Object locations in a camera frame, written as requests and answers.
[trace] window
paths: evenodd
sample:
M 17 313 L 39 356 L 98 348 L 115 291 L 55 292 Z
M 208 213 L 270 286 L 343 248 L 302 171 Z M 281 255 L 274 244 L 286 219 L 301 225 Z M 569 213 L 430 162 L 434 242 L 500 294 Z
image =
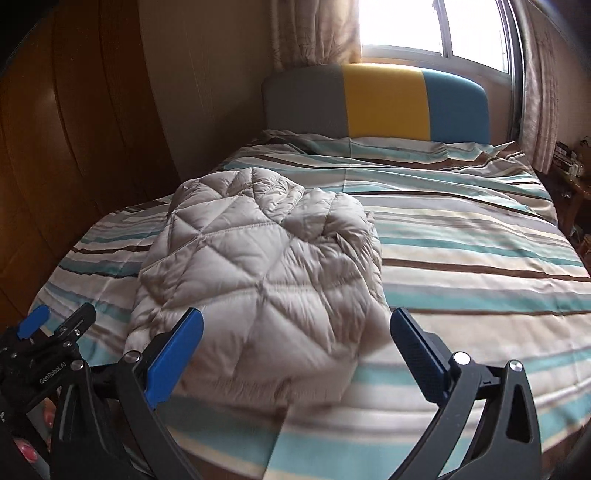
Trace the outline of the window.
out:
M 508 27 L 499 5 L 502 0 L 360 0 L 363 54 L 466 59 L 510 73 Z

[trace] wall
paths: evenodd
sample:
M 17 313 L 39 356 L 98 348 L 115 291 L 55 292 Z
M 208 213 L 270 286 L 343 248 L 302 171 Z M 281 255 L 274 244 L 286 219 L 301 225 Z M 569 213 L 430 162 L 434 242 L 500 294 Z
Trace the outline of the wall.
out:
M 207 173 L 264 126 L 268 0 L 139 0 L 144 54 L 181 179 Z
M 532 22 L 545 22 L 554 46 L 558 81 L 558 140 L 575 147 L 591 135 L 591 76 L 577 52 L 538 9 L 531 9 Z

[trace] bed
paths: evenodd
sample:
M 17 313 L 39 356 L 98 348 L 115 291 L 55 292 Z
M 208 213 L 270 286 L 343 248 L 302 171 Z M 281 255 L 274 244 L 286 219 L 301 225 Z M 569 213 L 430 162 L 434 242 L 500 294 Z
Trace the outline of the bed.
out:
M 488 145 L 483 90 L 420 69 L 323 66 L 273 77 L 264 96 L 268 130 L 218 169 L 264 167 L 355 195 L 376 219 L 388 304 L 478 362 L 521 359 L 543 450 L 579 430 L 591 412 L 591 278 L 518 146 Z M 31 307 L 50 307 L 53 330 L 93 303 L 97 322 L 79 341 L 91 364 L 122 354 L 138 271 L 170 200 L 106 215 Z M 361 359 L 338 405 L 254 411 L 173 397 L 158 407 L 189 454 L 265 480 L 389 478 L 435 410 L 394 344 Z

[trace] window frame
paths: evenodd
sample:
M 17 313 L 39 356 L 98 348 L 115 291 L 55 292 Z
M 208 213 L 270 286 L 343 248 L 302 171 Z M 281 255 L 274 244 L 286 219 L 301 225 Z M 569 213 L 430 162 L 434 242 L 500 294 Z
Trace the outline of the window frame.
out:
M 435 68 L 444 72 L 447 70 L 460 70 L 466 72 L 466 74 L 482 76 L 497 83 L 509 84 L 511 87 L 512 105 L 510 106 L 509 112 L 507 140 L 517 140 L 520 131 L 523 93 L 521 38 L 510 1 L 495 1 L 501 16 L 501 24 L 505 35 L 508 73 L 453 54 L 452 34 L 449 28 L 449 20 L 447 19 L 445 0 L 433 0 L 433 7 L 439 19 L 441 53 L 411 47 L 365 44 L 362 45 L 362 57 L 409 61 L 423 68 Z

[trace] blue gripper pad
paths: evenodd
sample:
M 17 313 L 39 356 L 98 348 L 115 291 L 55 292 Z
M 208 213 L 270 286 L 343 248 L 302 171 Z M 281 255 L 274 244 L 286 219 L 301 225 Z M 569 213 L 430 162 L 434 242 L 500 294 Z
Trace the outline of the blue gripper pad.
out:
M 39 305 L 27 318 L 18 324 L 18 338 L 21 340 L 30 338 L 48 320 L 49 308 L 46 305 Z
M 425 399 L 439 407 L 449 398 L 450 365 L 429 334 L 406 309 L 396 309 L 390 317 L 390 335 L 402 354 Z
M 188 309 L 175 325 L 172 335 L 148 368 L 145 397 L 152 408 L 167 401 L 193 352 L 203 337 L 203 316 Z

